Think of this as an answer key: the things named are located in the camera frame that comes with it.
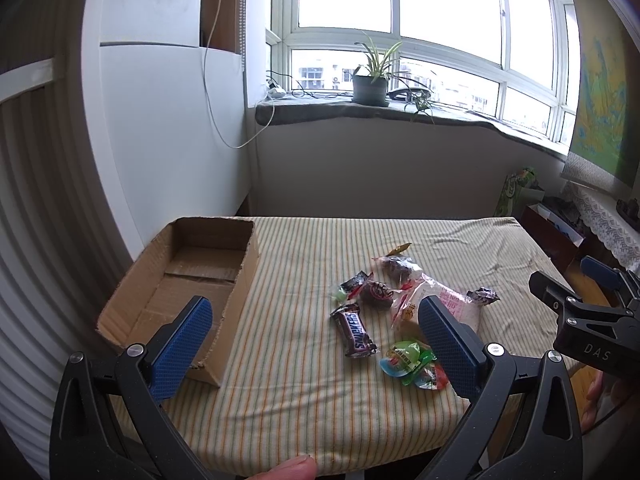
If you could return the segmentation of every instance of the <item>gray window ledge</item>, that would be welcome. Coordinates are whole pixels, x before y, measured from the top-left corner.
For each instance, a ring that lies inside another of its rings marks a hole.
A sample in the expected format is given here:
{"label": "gray window ledge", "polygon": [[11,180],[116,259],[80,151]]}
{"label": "gray window ledge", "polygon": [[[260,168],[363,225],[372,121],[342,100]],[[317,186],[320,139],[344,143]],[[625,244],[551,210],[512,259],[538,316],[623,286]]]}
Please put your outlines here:
{"label": "gray window ledge", "polygon": [[337,97],[334,99],[304,96],[286,96],[272,102],[263,101],[255,107],[255,121],[264,126],[269,122],[273,111],[271,126],[282,124],[299,124],[312,121],[322,121],[340,117],[357,119],[387,119],[391,121],[413,121],[421,124],[435,124],[436,126],[480,126],[493,130],[498,134],[515,142],[521,142],[537,150],[548,153],[563,162],[569,151],[567,146],[551,142],[546,137],[527,134],[511,128],[506,124],[491,120],[470,110],[459,110],[444,106],[434,106],[433,119],[426,114],[415,114],[415,107],[409,105],[404,110],[405,103],[391,102],[388,108],[364,106],[351,102],[351,97]]}

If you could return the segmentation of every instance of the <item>white cable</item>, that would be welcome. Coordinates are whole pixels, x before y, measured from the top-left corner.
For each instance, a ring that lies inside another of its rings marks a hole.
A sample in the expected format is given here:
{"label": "white cable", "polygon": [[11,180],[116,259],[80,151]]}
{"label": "white cable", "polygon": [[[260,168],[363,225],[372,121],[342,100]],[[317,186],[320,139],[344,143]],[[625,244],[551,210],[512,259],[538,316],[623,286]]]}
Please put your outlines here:
{"label": "white cable", "polygon": [[221,6],[222,6],[222,0],[218,0],[218,8],[216,9],[215,17],[213,18],[213,26],[211,27],[211,32],[209,33],[209,37],[207,38],[207,44],[205,45],[206,50],[204,51],[204,62],[202,63],[202,82],[204,83],[204,94],[205,94],[205,97],[207,98],[207,108],[209,109],[209,117],[211,118],[211,122],[213,124],[213,127],[216,133],[220,137],[220,140],[225,143],[226,147],[231,148],[232,150],[240,150],[241,148],[244,148],[249,142],[254,140],[255,137],[261,134],[262,131],[264,131],[267,128],[267,126],[271,124],[271,121],[273,121],[273,116],[276,113],[276,105],[273,101],[273,98],[269,95],[269,90],[267,90],[267,95],[265,95],[264,99],[260,99],[260,101],[256,103],[256,106],[261,102],[263,102],[264,100],[266,100],[267,97],[271,99],[271,106],[273,107],[273,109],[271,110],[271,118],[269,119],[268,123],[266,123],[260,130],[258,130],[258,132],[253,137],[251,137],[251,139],[249,139],[247,142],[240,144],[240,146],[231,146],[228,142],[226,142],[226,140],[220,133],[218,125],[216,124],[216,118],[213,116],[213,110],[211,109],[211,99],[209,98],[209,89],[207,88],[206,73],[207,73],[207,54],[209,53],[209,44],[211,43],[211,38],[213,37],[213,31],[216,30],[216,24],[218,23],[218,16],[220,15]]}

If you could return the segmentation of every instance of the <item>blue gripper pad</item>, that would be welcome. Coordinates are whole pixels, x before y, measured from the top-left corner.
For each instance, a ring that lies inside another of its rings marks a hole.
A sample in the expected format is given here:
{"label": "blue gripper pad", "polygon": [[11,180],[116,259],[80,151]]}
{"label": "blue gripper pad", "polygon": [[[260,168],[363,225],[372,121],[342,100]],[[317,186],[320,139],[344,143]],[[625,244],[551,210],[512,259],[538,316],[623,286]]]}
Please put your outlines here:
{"label": "blue gripper pad", "polygon": [[615,270],[591,256],[585,256],[580,261],[580,270],[598,285],[609,290],[619,290],[623,285],[622,278]]}
{"label": "blue gripper pad", "polygon": [[200,345],[211,329],[213,312],[209,300],[198,296],[191,300],[193,301],[196,301],[196,305],[191,307],[191,312],[184,319],[180,319],[182,313],[178,314],[174,321],[178,326],[152,362],[149,392],[155,402],[175,395]]}
{"label": "blue gripper pad", "polygon": [[475,402],[486,371],[478,336],[458,322],[437,296],[427,296],[420,302],[418,323],[456,394]]}

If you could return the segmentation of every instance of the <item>gray plant pot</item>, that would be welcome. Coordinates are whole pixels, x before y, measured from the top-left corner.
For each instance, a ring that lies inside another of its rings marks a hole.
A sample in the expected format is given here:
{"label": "gray plant pot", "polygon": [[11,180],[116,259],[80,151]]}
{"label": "gray plant pot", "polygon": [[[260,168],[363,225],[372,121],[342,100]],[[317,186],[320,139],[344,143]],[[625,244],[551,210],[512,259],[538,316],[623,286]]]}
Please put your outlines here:
{"label": "gray plant pot", "polygon": [[389,106],[386,100],[387,81],[379,77],[375,81],[370,75],[353,76],[353,99],[354,103],[367,106]]}

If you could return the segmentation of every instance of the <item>bed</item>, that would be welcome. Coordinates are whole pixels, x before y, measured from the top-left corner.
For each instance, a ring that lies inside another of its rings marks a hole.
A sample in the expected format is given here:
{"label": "bed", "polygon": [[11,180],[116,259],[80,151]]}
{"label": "bed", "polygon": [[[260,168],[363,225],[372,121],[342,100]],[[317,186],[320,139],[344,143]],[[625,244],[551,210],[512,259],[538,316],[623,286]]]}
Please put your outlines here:
{"label": "bed", "polygon": [[[393,343],[388,314],[362,319],[382,353],[350,360],[329,318],[332,288],[371,258],[411,241],[425,272],[466,292],[494,288],[479,336],[542,356],[555,315],[530,293],[544,270],[566,284],[513,218],[468,221],[255,218],[260,261],[223,386],[185,380],[164,405],[205,466],[250,476],[310,454],[319,475],[370,468],[441,446],[468,406],[442,391],[402,386],[378,361]],[[576,363],[566,360],[570,372]],[[133,434],[122,404],[116,413]]]}

